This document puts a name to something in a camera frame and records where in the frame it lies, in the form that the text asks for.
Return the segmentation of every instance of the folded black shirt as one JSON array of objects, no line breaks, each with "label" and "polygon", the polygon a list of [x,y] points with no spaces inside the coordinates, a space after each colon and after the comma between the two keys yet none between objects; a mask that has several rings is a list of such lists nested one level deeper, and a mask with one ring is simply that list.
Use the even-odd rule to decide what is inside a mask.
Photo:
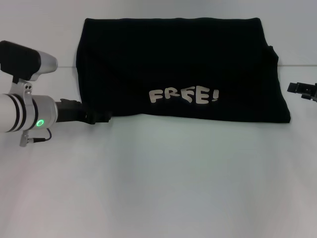
[{"label": "folded black shirt", "polygon": [[76,66],[98,113],[289,122],[277,62],[258,18],[86,19]]}]

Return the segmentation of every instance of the white table surface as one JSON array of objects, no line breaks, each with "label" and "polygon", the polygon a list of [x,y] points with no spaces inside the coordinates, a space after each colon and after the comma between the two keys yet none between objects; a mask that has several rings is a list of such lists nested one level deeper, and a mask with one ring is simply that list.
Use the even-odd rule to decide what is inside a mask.
[{"label": "white table surface", "polygon": [[[75,77],[59,68],[34,94],[79,100]],[[317,67],[279,78],[290,124],[139,115],[58,123],[26,148],[0,134],[0,237],[317,237],[317,103],[286,92]]]}]

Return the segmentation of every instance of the green led light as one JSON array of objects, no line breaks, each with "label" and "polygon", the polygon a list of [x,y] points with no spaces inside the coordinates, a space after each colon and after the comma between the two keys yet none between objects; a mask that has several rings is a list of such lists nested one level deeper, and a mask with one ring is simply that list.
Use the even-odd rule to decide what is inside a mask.
[{"label": "green led light", "polygon": [[37,123],[36,123],[36,126],[42,126],[44,124],[44,120],[39,120]]}]

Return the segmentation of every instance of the white wall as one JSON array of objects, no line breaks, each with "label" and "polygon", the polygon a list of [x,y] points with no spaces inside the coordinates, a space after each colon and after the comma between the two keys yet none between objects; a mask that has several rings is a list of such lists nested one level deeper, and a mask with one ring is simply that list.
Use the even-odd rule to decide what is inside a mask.
[{"label": "white wall", "polygon": [[[260,17],[280,64],[317,64],[315,8],[310,0],[2,0],[0,40],[73,66],[86,17]],[[6,93],[10,77],[0,78]],[[317,67],[280,67],[279,78],[290,124],[139,115],[55,124],[50,142],[26,148],[19,132],[1,134],[0,237],[317,237],[317,104],[286,92],[289,82],[315,83]],[[42,76],[34,94],[79,100],[75,68]]]}]

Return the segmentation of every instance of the white lettering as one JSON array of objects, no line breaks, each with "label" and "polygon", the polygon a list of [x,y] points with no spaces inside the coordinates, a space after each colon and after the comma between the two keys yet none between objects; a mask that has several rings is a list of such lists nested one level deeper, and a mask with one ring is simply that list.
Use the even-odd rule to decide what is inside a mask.
[{"label": "white lettering", "polygon": [[176,88],[165,88],[165,98],[170,99],[170,96],[178,97],[180,95],[177,93]]},{"label": "white lettering", "polygon": [[184,89],[181,89],[180,92],[182,94],[182,98],[187,100],[189,103],[191,103],[193,101],[193,99],[190,96],[188,96],[188,95],[189,94],[190,95],[194,95],[195,93],[194,93],[194,91],[189,90],[189,89],[195,89],[195,87],[193,86],[193,87],[190,87],[190,88],[184,88]]},{"label": "white lettering", "polygon": [[215,101],[217,101],[218,100],[218,98],[219,98],[219,90],[217,90],[217,89],[215,89],[214,91],[213,91],[213,102],[215,102]]},{"label": "white lettering", "polygon": [[163,90],[152,90],[149,92],[150,95],[150,100],[151,103],[155,103],[157,101],[157,99],[163,98],[162,95],[157,95],[157,94],[162,94]]},{"label": "white lettering", "polygon": [[[184,88],[181,89],[181,95],[182,98],[185,99],[186,101],[188,101],[189,103],[193,102],[193,98],[190,96],[194,96],[195,92],[192,91],[193,89],[195,89],[195,86],[189,87],[189,88]],[[202,92],[209,92],[210,89],[209,88],[205,88],[203,86],[196,86],[196,104],[208,104],[209,101],[206,100],[207,98],[209,98],[209,94],[206,93],[202,93]],[[152,90],[149,92],[149,96],[150,96],[150,100],[151,103],[155,103],[157,101],[157,99],[161,99],[163,98],[163,90]],[[177,89],[176,88],[165,88],[165,98],[166,99],[170,99],[171,96],[174,97],[179,97],[180,95],[177,93]],[[213,95],[212,95],[212,101],[215,102],[217,101],[219,98],[219,90],[214,89],[213,91]]]},{"label": "white lettering", "polygon": [[209,98],[208,94],[202,93],[202,92],[209,92],[209,88],[205,88],[202,86],[197,86],[196,87],[196,103],[197,104],[207,104],[209,103],[208,100],[203,100],[203,98]]}]

